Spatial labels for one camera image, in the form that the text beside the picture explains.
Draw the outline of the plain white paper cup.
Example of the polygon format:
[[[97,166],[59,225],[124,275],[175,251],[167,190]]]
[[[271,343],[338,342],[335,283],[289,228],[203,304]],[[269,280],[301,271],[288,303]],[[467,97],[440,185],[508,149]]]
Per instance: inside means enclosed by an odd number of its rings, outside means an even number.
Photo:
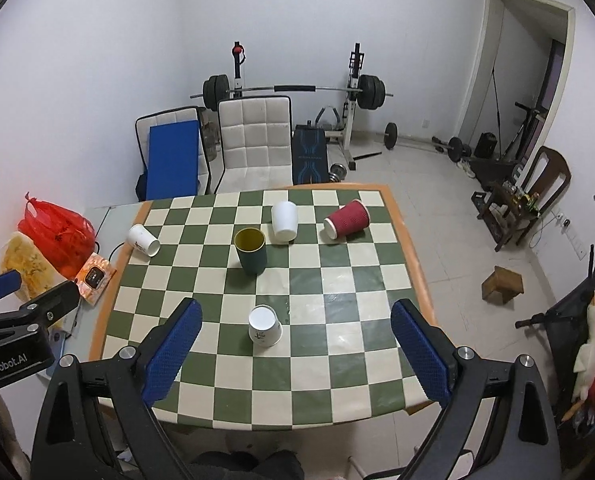
[[[274,204],[271,208],[271,226],[276,242],[288,244],[295,240],[299,229],[297,206],[289,200]]]

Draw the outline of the orange wet wipes pack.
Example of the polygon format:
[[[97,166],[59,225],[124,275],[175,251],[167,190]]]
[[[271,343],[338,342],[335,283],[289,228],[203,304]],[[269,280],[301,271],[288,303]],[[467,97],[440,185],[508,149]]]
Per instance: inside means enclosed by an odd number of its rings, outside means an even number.
[[[81,298],[95,306],[115,273],[115,266],[110,261],[92,252],[75,278]]]

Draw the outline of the dumbbell on floor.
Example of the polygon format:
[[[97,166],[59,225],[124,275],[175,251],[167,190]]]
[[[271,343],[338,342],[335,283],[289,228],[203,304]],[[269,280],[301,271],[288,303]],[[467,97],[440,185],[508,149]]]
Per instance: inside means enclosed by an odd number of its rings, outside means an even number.
[[[437,136],[433,136],[431,143],[436,151],[445,153],[455,164],[472,156],[472,148],[464,144],[457,136],[453,136],[448,142],[444,142]]]

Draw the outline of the white padded chair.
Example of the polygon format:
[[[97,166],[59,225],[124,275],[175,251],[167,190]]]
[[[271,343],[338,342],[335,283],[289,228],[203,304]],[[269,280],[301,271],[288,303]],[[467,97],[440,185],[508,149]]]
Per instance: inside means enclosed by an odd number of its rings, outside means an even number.
[[[264,191],[292,184],[292,103],[252,96],[218,105],[222,175],[218,193]]]

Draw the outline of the dark green yellow-lined cup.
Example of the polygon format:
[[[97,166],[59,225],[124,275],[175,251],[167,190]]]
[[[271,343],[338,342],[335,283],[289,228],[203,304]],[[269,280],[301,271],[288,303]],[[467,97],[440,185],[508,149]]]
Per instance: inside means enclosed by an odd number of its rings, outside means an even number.
[[[234,246],[242,269],[248,275],[260,275],[267,266],[266,237],[257,228],[244,228],[235,234]]]

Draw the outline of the barbell on rack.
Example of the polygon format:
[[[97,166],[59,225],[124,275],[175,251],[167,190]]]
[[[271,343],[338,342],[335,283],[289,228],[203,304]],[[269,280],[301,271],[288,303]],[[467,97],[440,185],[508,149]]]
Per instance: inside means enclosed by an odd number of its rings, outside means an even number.
[[[316,92],[341,92],[348,99],[355,101],[362,110],[377,110],[393,93],[387,92],[384,81],[378,76],[360,75],[356,87],[323,87],[313,84],[275,84],[274,86],[244,87],[232,89],[227,75],[210,76],[203,82],[202,92],[191,94],[190,99],[201,99],[204,106],[216,112],[218,104],[222,101],[234,99],[242,93],[250,92],[290,92],[290,93],[316,93]]]

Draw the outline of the grey side table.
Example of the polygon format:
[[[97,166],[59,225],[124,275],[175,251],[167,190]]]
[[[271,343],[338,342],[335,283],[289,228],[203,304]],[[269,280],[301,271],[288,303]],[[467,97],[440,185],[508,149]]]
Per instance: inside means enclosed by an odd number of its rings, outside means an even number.
[[[129,229],[140,212],[140,204],[88,208],[84,216],[92,223],[96,232],[96,250],[104,258],[110,258],[116,273],[95,306],[81,299],[79,306],[48,328],[51,350],[55,362],[38,377],[47,385],[58,360],[64,354],[77,356],[80,362],[96,361],[101,358],[108,316],[113,308],[114,298],[122,273],[120,258],[131,248],[125,249]]]

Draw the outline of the black blue bench pad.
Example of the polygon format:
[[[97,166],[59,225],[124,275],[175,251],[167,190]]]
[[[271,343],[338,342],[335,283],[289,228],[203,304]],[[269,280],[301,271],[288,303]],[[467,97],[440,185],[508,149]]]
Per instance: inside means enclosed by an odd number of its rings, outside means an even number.
[[[292,136],[291,151],[294,185],[329,181],[327,138],[322,129],[297,125]]]

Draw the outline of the small wooden stool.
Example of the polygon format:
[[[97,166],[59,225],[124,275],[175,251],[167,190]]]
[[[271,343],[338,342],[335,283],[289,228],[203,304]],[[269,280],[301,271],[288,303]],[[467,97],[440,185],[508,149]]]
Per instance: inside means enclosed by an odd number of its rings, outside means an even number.
[[[518,272],[503,266],[494,266],[494,271],[481,285],[482,299],[492,304],[507,304],[524,292],[523,278]]]

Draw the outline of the white paper cup lying left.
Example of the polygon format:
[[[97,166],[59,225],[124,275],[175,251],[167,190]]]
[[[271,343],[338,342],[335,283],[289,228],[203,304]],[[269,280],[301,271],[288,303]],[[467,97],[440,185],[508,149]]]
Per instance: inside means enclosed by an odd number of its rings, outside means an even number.
[[[153,258],[160,251],[160,241],[143,224],[134,224],[126,235],[126,243],[139,252]]]

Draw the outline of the red plastic bag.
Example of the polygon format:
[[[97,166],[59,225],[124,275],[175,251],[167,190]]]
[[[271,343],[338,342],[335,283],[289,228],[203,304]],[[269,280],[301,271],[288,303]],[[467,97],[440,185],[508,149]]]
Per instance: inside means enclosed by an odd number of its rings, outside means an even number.
[[[17,229],[28,236],[59,274],[72,280],[91,256],[96,232],[78,212],[25,195]]]

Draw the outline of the brown wooden chair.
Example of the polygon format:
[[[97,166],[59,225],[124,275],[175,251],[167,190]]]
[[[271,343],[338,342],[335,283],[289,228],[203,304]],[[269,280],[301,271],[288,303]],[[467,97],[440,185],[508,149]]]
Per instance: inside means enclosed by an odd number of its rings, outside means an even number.
[[[567,190],[572,180],[569,164],[562,154],[541,146],[520,183],[493,182],[488,191],[474,192],[471,202],[476,218],[487,226],[500,252],[511,240],[519,246]]]

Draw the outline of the white calligraphy paper cup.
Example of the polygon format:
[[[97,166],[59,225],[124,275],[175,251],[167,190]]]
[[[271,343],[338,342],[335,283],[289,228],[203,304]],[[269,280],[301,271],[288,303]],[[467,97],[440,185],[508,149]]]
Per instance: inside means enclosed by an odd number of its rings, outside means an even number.
[[[282,325],[272,307],[261,304],[248,315],[248,336],[258,347],[270,348],[282,337]]]

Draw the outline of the red ribbed paper cup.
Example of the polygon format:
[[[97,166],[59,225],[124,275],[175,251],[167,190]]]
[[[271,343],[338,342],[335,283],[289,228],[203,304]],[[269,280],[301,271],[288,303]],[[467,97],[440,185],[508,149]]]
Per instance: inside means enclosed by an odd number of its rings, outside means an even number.
[[[351,200],[323,220],[323,229],[327,237],[337,240],[366,229],[370,222],[368,208],[360,200]]]

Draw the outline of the yellow flower tissue pack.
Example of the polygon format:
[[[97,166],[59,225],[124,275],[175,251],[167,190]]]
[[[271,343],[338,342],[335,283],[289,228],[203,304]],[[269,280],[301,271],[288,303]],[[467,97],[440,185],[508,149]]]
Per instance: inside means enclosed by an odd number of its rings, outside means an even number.
[[[65,281],[35,243],[21,232],[13,233],[3,249],[0,269],[20,274],[22,284],[16,296],[23,301],[34,299]]]

